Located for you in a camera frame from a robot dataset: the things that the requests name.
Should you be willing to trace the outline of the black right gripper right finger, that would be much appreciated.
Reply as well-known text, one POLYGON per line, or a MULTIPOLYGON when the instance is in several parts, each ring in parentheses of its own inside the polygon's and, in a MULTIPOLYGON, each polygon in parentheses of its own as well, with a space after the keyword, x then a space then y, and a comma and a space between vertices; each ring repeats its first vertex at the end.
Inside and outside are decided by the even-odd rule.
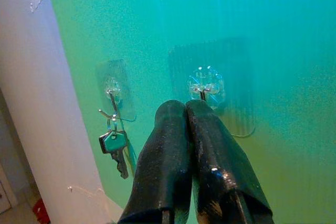
POLYGON ((198 224, 275 224, 247 155, 203 100, 186 104, 198 224))

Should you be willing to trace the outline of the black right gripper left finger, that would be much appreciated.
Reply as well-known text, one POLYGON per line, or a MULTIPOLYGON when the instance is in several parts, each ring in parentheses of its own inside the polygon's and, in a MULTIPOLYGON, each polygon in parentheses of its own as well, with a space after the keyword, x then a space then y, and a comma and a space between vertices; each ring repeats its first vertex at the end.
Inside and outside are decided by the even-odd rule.
POLYGON ((185 104, 164 102, 139 154, 131 195, 118 224, 186 224, 192 191, 191 153, 185 104))

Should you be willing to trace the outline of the silver keys with teal cover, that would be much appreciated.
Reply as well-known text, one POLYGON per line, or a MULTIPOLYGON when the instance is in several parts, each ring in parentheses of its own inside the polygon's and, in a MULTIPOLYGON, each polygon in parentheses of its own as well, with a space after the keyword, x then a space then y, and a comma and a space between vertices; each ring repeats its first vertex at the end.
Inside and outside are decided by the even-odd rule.
POLYGON ((110 154, 117 162, 117 170, 123 179, 129 177, 127 164, 124 159, 123 150, 126 148, 126 136, 123 131, 118 131, 117 115, 108 115, 101 109, 98 110, 107 118, 108 131, 99 137, 99 143, 104 154, 110 154))

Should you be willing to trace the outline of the green corrugated hook board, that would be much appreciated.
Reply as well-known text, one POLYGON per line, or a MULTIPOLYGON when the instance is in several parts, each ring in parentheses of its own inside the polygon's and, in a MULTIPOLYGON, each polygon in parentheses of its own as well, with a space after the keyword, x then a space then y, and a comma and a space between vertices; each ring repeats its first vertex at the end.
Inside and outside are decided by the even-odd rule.
POLYGON ((105 194, 132 179, 100 149, 111 105, 97 74, 124 70, 122 116, 136 153, 170 99, 189 100, 201 66, 223 76, 237 132, 276 224, 336 224, 336 0, 51 0, 105 194), (239 133, 247 126, 252 135, 239 133))

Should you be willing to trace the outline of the small red object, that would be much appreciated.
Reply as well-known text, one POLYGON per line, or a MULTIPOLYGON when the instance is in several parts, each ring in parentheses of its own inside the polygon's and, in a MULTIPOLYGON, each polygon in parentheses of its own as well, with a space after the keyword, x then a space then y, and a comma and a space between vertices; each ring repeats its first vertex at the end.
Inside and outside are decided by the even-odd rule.
POLYGON ((40 224, 50 224, 49 215, 41 198, 34 204, 32 211, 40 224))

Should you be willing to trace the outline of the clear adhesive wall hook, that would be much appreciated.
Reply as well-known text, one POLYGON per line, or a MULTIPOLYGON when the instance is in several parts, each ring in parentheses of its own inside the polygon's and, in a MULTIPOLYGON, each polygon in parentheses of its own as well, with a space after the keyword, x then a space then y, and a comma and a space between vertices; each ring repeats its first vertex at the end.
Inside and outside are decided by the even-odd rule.
POLYGON ((254 133, 254 72, 246 38, 176 45, 168 63, 175 99, 204 98, 231 135, 246 138, 254 133))
POLYGON ((136 120, 128 74, 123 59, 100 62, 95 68, 102 110, 123 121, 136 120))

